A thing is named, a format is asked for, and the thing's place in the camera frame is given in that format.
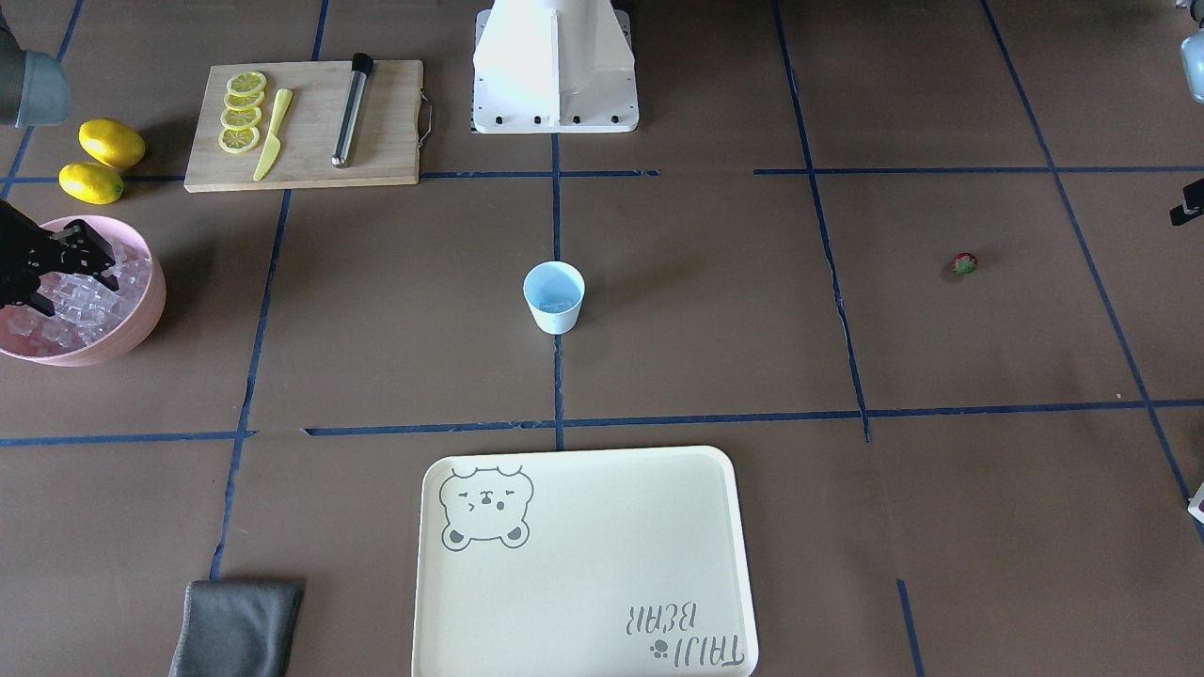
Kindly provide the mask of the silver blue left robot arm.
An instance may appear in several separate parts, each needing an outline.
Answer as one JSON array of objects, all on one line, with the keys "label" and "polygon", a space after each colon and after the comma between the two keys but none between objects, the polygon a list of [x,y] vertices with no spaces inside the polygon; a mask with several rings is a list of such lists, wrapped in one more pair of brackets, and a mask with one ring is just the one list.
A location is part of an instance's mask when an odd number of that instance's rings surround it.
[{"label": "silver blue left robot arm", "polygon": [[[1193,102],[1203,104],[1203,1],[1174,1],[1174,8],[1185,11],[1196,25],[1196,31],[1180,43],[1180,60]],[[1186,226],[1202,213],[1203,179],[1196,179],[1182,189],[1182,201],[1170,208],[1171,226]]]}]

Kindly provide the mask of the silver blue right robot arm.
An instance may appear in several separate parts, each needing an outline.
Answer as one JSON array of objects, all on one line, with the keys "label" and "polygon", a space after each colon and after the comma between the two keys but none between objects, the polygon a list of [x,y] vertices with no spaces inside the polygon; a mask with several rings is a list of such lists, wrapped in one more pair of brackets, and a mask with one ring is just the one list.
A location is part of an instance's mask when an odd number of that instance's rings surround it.
[{"label": "silver blue right robot arm", "polygon": [[[71,112],[71,90],[55,57],[25,51],[1,19],[1,119],[4,126],[51,126]],[[26,306],[52,317],[55,305],[40,292],[57,273],[63,245],[8,201],[1,201],[1,304]]]}]

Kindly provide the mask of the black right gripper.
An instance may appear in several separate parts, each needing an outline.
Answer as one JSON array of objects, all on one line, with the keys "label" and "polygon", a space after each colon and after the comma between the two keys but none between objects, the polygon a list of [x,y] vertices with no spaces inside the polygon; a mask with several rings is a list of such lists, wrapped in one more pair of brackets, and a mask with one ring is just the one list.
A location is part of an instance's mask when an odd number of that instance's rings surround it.
[{"label": "black right gripper", "polygon": [[55,304],[39,292],[41,275],[30,261],[39,264],[43,231],[39,223],[1,202],[1,305],[26,306],[45,317],[55,316]]}]

